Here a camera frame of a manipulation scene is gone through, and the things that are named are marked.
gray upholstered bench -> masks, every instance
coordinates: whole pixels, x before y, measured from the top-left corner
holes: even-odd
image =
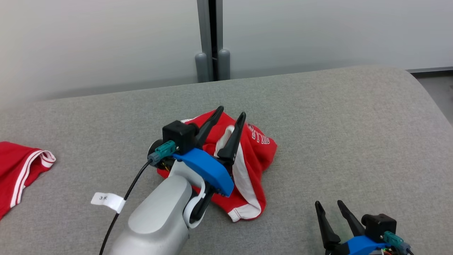
[[[57,163],[0,221],[0,254],[96,254],[114,212],[96,191],[123,195],[161,127],[225,106],[279,145],[263,175],[267,207],[232,223],[215,205],[183,254],[323,254],[314,202],[343,241],[337,208],[385,213],[417,255],[448,254],[453,230],[453,128],[399,69],[365,66],[34,103],[0,113],[0,140],[52,151]],[[129,214],[162,181],[149,168]]]

wire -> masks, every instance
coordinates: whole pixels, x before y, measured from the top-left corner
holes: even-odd
[[[166,165],[164,162],[162,162],[162,166],[165,167],[165,169],[166,169],[167,171],[170,171],[170,169],[167,167],[167,165]]]
[[[145,168],[152,162],[152,160],[149,160],[146,164],[144,164],[142,166],[142,168],[140,169],[139,173],[137,174],[137,176],[135,176],[135,179],[133,180],[133,182],[131,183],[131,185],[129,186],[129,190],[127,190],[126,192],[126,195],[124,196],[124,200],[126,201],[127,198],[129,197],[129,194],[130,192],[132,191],[132,189],[134,188],[135,184],[137,183],[138,179],[140,178],[141,174],[143,173],[143,171],[145,170]],[[102,255],[102,253],[104,253],[104,249],[106,247],[106,243],[107,243],[107,239],[109,238],[109,235],[110,235],[110,232],[112,231],[113,229],[113,225],[115,224],[116,222],[116,219],[118,219],[118,216],[120,214],[117,213],[115,214],[115,217],[113,217],[113,220],[112,222],[110,223],[110,226],[109,226],[109,230],[107,230],[107,233],[106,233],[106,236],[104,237],[104,241],[102,242],[102,246],[101,246],[101,250],[99,251],[99,255]]]

blue gripper bracket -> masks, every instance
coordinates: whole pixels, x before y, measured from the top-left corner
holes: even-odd
[[[349,246],[349,255],[368,255],[377,249],[390,247],[387,243],[376,243],[364,235],[355,236],[346,243]]]
[[[234,183],[227,169],[207,152],[195,148],[184,155],[175,153],[172,156],[178,161],[183,161],[214,186],[218,193],[229,197],[233,192]]]

red cloth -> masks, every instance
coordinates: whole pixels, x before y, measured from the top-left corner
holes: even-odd
[[[0,142],[0,220],[20,203],[22,190],[54,162],[55,157],[49,151]]]
[[[212,112],[205,113],[182,122],[195,123],[200,127],[211,114]],[[234,119],[222,113],[217,125],[209,133],[203,150],[214,155],[217,142],[234,123]],[[261,186],[261,175],[272,163],[276,150],[277,144],[274,140],[266,137],[256,126],[245,124],[233,166],[234,190],[230,197],[214,194],[212,198],[214,203],[228,213],[233,222],[255,219],[264,211],[266,198]],[[158,169],[157,172],[164,178],[169,175],[166,170]]]

floor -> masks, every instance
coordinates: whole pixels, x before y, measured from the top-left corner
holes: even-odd
[[[453,126],[453,74],[413,74]]]

